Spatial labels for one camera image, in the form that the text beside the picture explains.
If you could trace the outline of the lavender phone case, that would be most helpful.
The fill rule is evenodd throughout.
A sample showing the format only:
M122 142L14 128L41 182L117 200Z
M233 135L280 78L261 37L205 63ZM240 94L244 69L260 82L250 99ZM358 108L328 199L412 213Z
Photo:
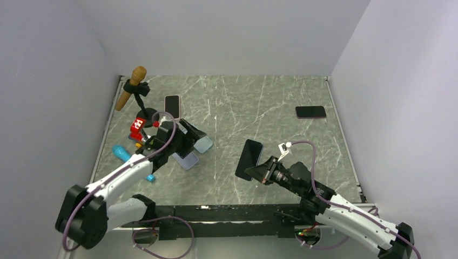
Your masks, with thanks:
M193 166L195 166L199 158L191 152L189 155L187 155L184 158L181 158L177 153L173 153L172 157L176 160L176 162L184 169L184 170L189 170Z

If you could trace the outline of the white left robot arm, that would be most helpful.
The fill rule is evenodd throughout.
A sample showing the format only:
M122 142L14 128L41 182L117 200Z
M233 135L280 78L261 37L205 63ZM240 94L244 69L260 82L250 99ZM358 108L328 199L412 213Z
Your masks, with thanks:
M95 247L104 235L137 222L147 227L158 216L156 203L136 194L122 203L116 200L131 186L165 165L172 154L185 158L207 134L185 119L165 121L155 135L138 148L127 162L85 187L74 185L65 194L55 229L85 249Z

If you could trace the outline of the dark magenta phone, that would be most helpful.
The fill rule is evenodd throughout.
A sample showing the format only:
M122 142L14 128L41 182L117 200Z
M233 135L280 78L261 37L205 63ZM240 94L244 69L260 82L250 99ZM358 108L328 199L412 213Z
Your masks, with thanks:
M323 106L296 106L295 113L299 119L326 118L326 110Z

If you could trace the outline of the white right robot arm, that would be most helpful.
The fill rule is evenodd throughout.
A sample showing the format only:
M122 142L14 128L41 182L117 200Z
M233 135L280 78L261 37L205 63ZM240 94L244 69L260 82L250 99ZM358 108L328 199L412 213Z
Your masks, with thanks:
M276 183L300 197L293 217L304 224L318 222L365 245L378 258L410 258L414 236L406 223L384 221L348 202L333 189L312 179L312 173L297 162L285 168L272 156L244 172L263 185Z

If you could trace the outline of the black phone blue edge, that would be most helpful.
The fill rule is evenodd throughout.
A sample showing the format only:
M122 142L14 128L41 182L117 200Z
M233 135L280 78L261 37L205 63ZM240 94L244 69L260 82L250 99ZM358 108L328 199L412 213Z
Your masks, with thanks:
M246 181L252 181L253 178L245 173L245 169L255 167L258 164L263 148L262 143L247 139L235 170L235 176Z

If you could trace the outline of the light blue phone case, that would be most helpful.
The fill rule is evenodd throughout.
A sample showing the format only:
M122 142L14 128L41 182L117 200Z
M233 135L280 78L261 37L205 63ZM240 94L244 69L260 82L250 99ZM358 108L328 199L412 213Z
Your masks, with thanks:
M213 147L213 141L209 137L203 137L193 147L200 154L204 154Z

